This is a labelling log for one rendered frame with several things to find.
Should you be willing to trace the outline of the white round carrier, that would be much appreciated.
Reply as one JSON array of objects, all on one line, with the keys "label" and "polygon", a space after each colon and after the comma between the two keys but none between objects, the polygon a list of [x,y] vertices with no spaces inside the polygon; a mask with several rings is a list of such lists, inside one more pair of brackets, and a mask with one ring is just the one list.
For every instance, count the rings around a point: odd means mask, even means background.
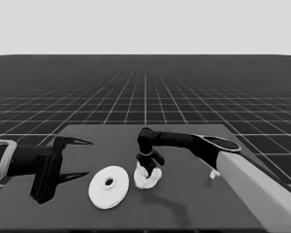
[{"label": "white round carrier", "polygon": [[145,189],[150,189],[150,188],[155,187],[156,184],[158,183],[158,181],[155,182],[151,177],[150,177],[150,178],[147,178],[147,177],[146,177],[146,175],[147,175],[146,168],[143,167],[143,166],[142,166],[142,168],[143,168],[144,173],[141,175],[141,174],[138,174],[137,172],[134,171],[134,178],[135,178],[135,177],[145,177],[145,178],[147,179],[147,182],[146,182],[146,188],[145,188]]}]

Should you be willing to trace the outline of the large thick white disc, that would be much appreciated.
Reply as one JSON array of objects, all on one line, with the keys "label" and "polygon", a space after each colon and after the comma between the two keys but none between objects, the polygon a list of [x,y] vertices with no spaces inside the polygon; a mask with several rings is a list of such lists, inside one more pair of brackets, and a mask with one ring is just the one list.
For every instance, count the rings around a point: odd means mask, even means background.
[{"label": "large thick white disc", "polygon": [[120,166],[108,166],[98,171],[88,187],[90,201],[99,209],[118,205],[129,189],[129,176]]}]

